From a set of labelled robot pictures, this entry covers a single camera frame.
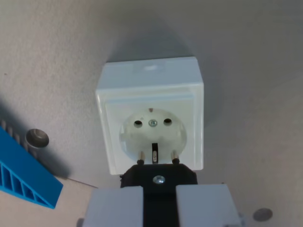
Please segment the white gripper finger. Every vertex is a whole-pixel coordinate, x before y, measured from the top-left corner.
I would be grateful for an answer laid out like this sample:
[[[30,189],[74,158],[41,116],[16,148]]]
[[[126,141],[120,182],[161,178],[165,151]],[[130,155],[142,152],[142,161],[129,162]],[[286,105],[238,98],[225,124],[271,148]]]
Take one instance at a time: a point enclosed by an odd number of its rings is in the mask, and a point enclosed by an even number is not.
[[[84,227],[142,227],[143,188],[131,186],[95,189],[87,207]]]
[[[241,219],[225,184],[178,185],[181,227],[239,227]]]

